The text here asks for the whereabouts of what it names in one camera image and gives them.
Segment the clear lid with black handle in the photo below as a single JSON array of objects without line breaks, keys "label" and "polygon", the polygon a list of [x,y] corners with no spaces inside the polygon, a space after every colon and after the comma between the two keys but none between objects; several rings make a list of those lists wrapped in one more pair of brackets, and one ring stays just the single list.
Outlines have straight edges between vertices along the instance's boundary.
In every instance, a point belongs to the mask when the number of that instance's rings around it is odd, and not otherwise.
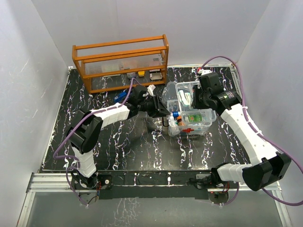
[{"label": "clear lid with black handle", "polygon": [[176,82],[169,82],[162,92],[162,102],[163,104],[167,104],[170,100],[177,100],[177,92],[176,92]]}]

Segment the white green sachet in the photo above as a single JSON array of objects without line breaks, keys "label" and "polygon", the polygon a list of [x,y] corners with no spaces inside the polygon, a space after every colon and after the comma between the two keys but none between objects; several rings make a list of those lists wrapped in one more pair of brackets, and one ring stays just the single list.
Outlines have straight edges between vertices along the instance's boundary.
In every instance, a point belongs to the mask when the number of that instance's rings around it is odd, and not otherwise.
[{"label": "white green sachet", "polygon": [[180,101],[184,106],[191,106],[191,95],[189,92],[184,92],[184,90],[179,90],[178,94]]}]

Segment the small green box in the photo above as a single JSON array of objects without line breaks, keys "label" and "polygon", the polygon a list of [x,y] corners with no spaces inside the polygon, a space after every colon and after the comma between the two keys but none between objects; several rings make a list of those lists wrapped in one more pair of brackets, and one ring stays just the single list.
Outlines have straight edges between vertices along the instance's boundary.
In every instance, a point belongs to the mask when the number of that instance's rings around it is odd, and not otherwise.
[{"label": "small green box", "polygon": [[204,117],[201,114],[191,114],[188,116],[190,122],[201,122],[204,120]]}]

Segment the clear divided organizer tray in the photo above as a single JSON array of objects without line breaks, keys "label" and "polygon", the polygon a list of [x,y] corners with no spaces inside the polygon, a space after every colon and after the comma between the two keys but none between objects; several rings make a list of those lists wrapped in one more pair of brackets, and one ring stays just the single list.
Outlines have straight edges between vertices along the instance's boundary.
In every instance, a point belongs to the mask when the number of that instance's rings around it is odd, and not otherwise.
[{"label": "clear divided organizer tray", "polygon": [[193,88],[199,85],[198,81],[180,82],[175,85],[179,111],[182,120],[187,125],[207,125],[210,126],[216,120],[216,113],[212,109],[195,109],[193,103]]}]

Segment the clear medicine kit box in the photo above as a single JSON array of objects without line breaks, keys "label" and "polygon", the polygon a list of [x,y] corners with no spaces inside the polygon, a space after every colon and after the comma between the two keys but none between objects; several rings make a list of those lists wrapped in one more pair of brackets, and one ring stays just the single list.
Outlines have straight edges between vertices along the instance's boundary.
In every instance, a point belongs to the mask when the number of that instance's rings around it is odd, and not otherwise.
[{"label": "clear medicine kit box", "polygon": [[[179,112],[179,103],[178,100],[170,100],[167,102],[167,110],[170,112],[170,115],[167,116],[167,120],[170,116],[172,116],[172,112]],[[185,125],[185,126],[178,126],[178,127],[170,127],[168,123],[168,135],[171,137],[180,135],[180,136],[187,136],[187,135],[200,135],[203,136],[206,134],[206,132],[209,130],[209,128],[212,126],[207,125]]]}]

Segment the blue white ointment tube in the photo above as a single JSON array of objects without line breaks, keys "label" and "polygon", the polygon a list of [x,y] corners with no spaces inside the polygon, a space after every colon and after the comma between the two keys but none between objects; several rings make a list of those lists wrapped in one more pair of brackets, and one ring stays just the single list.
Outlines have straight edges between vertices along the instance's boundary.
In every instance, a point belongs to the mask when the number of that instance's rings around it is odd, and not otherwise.
[{"label": "blue white ointment tube", "polygon": [[174,118],[181,116],[181,112],[172,112],[171,114]]}]

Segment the white plastic bottle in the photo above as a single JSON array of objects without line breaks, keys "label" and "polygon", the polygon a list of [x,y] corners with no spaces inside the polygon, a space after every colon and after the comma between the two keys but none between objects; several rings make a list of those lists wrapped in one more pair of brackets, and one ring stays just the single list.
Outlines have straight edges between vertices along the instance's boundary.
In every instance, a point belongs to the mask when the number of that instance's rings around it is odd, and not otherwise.
[{"label": "white plastic bottle", "polygon": [[170,116],[168,119],[170,127],[178,127],[178,122],[175,120],[173,116]]}]

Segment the brown medicine bottle orange cap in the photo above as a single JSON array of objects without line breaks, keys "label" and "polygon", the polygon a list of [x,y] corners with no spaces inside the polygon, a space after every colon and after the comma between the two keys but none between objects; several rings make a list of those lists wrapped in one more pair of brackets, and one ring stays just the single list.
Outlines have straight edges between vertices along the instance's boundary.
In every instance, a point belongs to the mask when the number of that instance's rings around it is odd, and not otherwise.
[{"label": "brown medicine bottle orange cap", "polygon": [[186,124],[182,121],[182,119],[178,119],[178,126],[185,126]]}]

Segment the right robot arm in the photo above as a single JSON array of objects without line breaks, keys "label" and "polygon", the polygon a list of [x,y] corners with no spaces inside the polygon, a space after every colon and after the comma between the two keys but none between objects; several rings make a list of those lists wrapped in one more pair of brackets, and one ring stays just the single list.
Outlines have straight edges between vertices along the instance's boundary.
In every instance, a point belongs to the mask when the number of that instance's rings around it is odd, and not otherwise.
[{"label": "right robot arm", "polygon": [[210,70],[201,73],[199,84],[193,86],[192,106],[216,111],[231,127],[250,160],[247,165],[222,163],[212,168],[211,175],[205,178],[210,184],[221,188],[233,181],[258,191],[284,177],[291,164],[290,157],[262,139],[259,131],[253,131],[249,126],[252,120],[243,114],[241,97],[235,89],[224,90],[218,73]]}]

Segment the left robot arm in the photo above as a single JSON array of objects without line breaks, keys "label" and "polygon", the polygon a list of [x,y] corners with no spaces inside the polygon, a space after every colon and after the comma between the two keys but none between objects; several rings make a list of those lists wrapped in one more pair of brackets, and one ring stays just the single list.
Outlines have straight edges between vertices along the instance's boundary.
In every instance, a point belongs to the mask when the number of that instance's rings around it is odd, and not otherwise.
[{"label": "left robot arm", "polygon": [[101,130],[116,122],[131,119],[138,112],[146,112],[152,118],[169,115],[159,96],[153,93],[153,87],[142,85],[135,86],[122,99],[107,108],[78,112],[67,134],[77,160],[77,167],[71,172],[77,183],[87,189],[97,186],[93,148],[97,144]]}]

